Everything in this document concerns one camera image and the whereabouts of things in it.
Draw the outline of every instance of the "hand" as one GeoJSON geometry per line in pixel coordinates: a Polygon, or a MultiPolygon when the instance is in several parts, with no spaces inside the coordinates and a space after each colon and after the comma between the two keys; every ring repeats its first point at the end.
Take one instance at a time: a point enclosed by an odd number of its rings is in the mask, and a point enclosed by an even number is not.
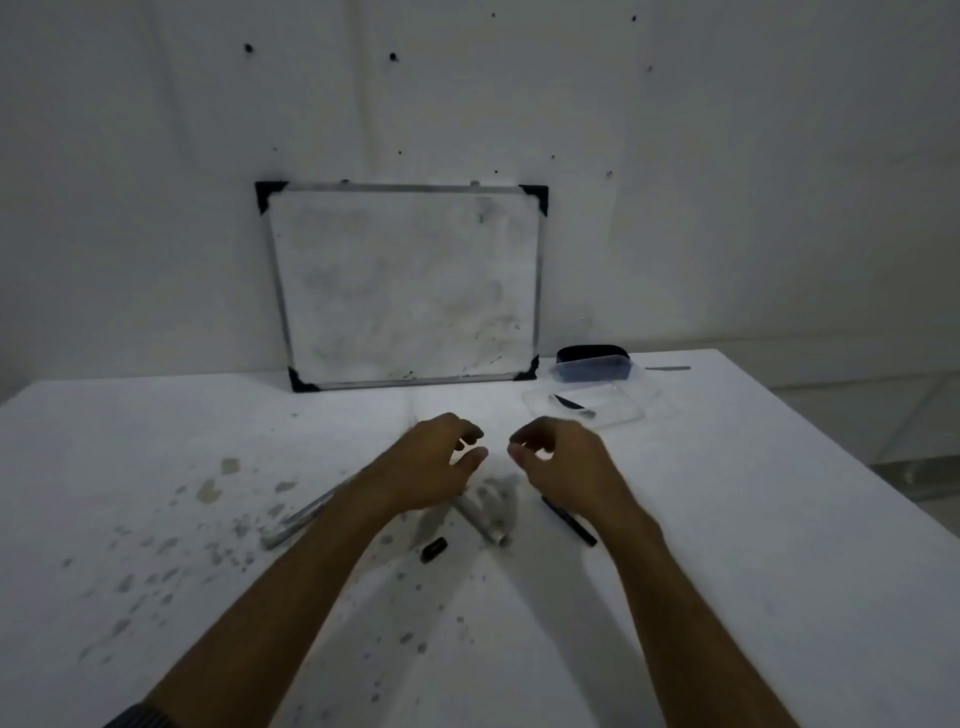
{"type": "Polygon", "coordinates": [[[595,433],[572,420],[539,417],[510,436],[507,452],[553,503],[600,527],[636,501],[595,433]],[[552,452],[545,460],[538,450],[552,452]]]}
{"type": "Polygon", "coordinates": [[[358,479],[378,489],[396,513],[450,500],[464,492],[488,454],[486,448],[474,448],[451,464],[453,451],[475,445],[481,437],[477,425],[447,412],[407,430],[358,479]]]}

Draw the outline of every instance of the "person's left hand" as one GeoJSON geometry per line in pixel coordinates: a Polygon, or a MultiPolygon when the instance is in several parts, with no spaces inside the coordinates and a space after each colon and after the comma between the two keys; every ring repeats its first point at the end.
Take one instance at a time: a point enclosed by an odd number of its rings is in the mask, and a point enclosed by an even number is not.
{"type": "Polygon", "coordinates": [[[464,492],[488,451],[468,450],[452,464],[450,458],[481,437],[477,425],[447,412],[411,427],[358,477],[382,493],[397,513],[426,508],[464,492]]]}

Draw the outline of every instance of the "person's right arm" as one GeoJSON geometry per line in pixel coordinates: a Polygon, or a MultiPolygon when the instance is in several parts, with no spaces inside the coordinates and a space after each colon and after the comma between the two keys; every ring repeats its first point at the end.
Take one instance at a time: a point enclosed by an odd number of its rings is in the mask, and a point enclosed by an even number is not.
{"type": "Polygon", "coordinates": [[[610,552],[671,728],[796,726],[674,561],[596,434],[541,417],[510,442],[531,484],[590,521],[610,552]],[[541,449],[553,457],[539,458],[541,449]]]}

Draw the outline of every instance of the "forearm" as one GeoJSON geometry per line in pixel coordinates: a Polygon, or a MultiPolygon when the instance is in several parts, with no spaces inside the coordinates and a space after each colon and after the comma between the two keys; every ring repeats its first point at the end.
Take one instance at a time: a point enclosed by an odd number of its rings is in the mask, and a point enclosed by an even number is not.
{"type": "Polygon", "coordinates": [[[357,559],[393,513],[370,482],[338,493],[147,697],[181,728],[266,726],[357,559]]]}
{"type": "Polygon", "coordinates": [[[671,728],[795,726],[680,569],[656,522],[635,501],[597,521],[671,728]]]}

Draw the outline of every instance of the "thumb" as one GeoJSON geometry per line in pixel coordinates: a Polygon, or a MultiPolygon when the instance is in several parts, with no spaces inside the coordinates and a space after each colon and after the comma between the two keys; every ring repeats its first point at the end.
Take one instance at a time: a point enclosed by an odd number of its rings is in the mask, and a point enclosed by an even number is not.
{"type": "Polygon", "coordinates": [[[542,473],[543,467],[546,463],[543,460],[540,460],[537,457],[537,454],[529,448],[525,448],[523,445],[518,445],[517,443],[511,443],[507,446],[507,453],[513,458],[514,462],[517,463],[525,473],[527,473],[527,479],[533,483],[535,479],[538,479],[538,476],[542,473]]]}
{"type": "Polygon", "coordinates": [[[464,456],[453,464],[453,471],[456,473],[457,480],[465,487],[470,476],[480,467],[480,463],[487,459],[490,452],[486,448],[474,448],[467,450],[464,456]]]}

